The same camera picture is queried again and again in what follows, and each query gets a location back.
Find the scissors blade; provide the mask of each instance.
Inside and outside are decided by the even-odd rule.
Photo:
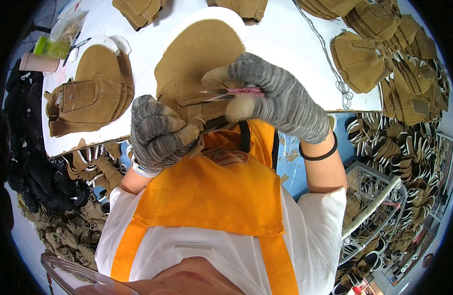
[[[229,94],[222,94],[219,96],[215,96],[209,99],[206,99],[203,101],[203,103],[209,103],[209,102],[219,102],[219,101],[230,101],[234,99],[234,95],[229,95]]]
[[[227,90],[227,89],[213,89],[213,90],[199,91],[199,93],[208,93],[208,94],[228,94],[228,90]]]

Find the white t-shirt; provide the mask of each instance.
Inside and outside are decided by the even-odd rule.
[[[110,276],[120,240],[140,197],[116,188],[110,215],[95,253],[98,271]],[[282,234],[299,293],[328,295],[333,289],[341,246],[346,191],[306,193],[295,203],[281,186]],[[150,227],[135,256],[130,281],[150,280],[184,258],[206,258],[247,295],[271,295],[259,239],[196,227]]]

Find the pink scissors handle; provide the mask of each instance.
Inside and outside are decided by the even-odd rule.
[[[264,97],[264,93],[259,87],[252,88],[229,88],[227,89],[229,93],[248,93],[253,94],[254,96]]]

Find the glove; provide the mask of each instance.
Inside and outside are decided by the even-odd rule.
[[[151,95],[133,101],[131,144],[138,165],[151,177],[179,162],[199,136],[199,128],[187,125],[171,108]]]
[[[261,119],[277,130],[313,145],[327,137],[327,113],[312,100],[302,84],[283,68],[245,52],[232,64],[207,72],[202,83],[208,87],[231,80],[256,84],[261,87],[265,97],[249,94],[237,96],[226,107],[228,121]]]

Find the floor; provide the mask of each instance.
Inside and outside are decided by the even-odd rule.
[[[46,5],[46,2],[44,2],[42,8],[45,9],[45,12],[41,11],[38,15],[40,16],[41,22],[44,23],[42,25],[50,27],[54,25],[57,19],[46,15],[47,11],[51,10],[56,11],[57,13],[65,5],[65,3],[67,3],[67,0],[47,0],[47,2],[54,3],[54,5]],[[399,4],[402,13],[412,14],[420,24],[423,24],[423,20],[407,0],[399,0]],[[15,58],[11,66],[13,66],[16,59],[21,56],[23,52],[29,51],[28,47],[32,48],[34,46],[34,42],[40,35],[42,34],[34,32],[24,40],[21,46],[17,49],[17,53],[14,56]],[[345,165],[352,163],[355,160],[353,146],[348,142],[347,133],[344,129],[345,121],[353,116],[354,113],[336,114],[337,125],[335,132],[338,138],[338,152]],[[453,97],[450,99],[450,112],[444,116],[441,132],[453,137]],[[304,192],[307,191],[305,167],[303,165],[303,160],[300,155],[298,155],[298,140],[296,138],[280,134],[280,143],[277,174],[281,176],[284,187],[291,193],[294,199],[297,200]],[[126,150],[125,143],[122,144],[122,150]],[[122,161],[126,165],[129,165],[129,159],[125,155],[122,157]],[[15,226],[12,229],[13,240],[20,251],[23,261],[28,266],[28,269],[33,274],[35,280],[39,283],[41,288],[49,294],[46,272],[39,261],[40,254],[44,252],[45,247],[40,242],[32,224],[21,215],[21,209],[17,207],[16,192],[12,191],[8,184],[6,184],[6,188],[11,196],[15,219]],[[448,212],[450,213],[452,209],[453,200]],[[447,214],[447,216],[443,218],[440,231],[438,232],[437,238],[431,245],[429,251],[437,251],[437,248],[445,235],[450,215],[451,214]],[[407,275],[405,281],[399,283],[396,287],[385,287],[385,281],[381,281],[379,287],[381,287],[383,293],[387,295],[410,294],[412,287],[416,285],[423,273],[423,268],[415,268],[415,270],[412,270],[410,275]],[[57,286],[57,284],[56,286],[53,284],[52,287],[54,294],[65,294],[65,292]]]

